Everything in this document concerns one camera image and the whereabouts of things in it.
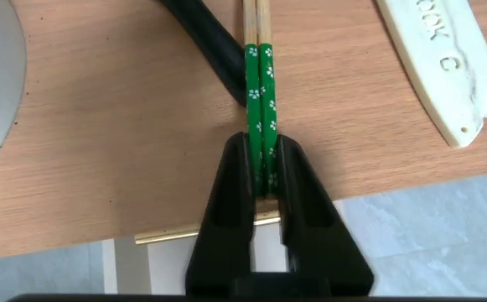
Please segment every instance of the black clamp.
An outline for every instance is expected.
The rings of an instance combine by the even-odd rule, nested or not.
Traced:
[[[278,204],[288,273],[253,273],[255,196],[248,137],[228,139],[187,269],[188,296],[368,295],[373,274],[303,149],[278,136]]]

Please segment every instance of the chopsticks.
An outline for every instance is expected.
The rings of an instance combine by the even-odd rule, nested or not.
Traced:
[[[269,0],[243,0],[247,123],[257,196],[277,193],[277,100]]]
[[[256,196],[263,196],[262,106],[258,72],[256,0],[243,0],[245,20],[246,118]]]

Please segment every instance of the chopstick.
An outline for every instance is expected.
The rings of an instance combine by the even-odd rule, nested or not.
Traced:
[[[266,178],[265,195],[274,198],[277,193],[277,99],[273,69],[273,47],[269,0],[256,0],[258,16],[258,49],[260,59],[260,93],[262,94],[263,161]]]
[[[263,196],[262,106],[257,47],[256,0],[243,0],[245,20],[246,110],[256,196]]]

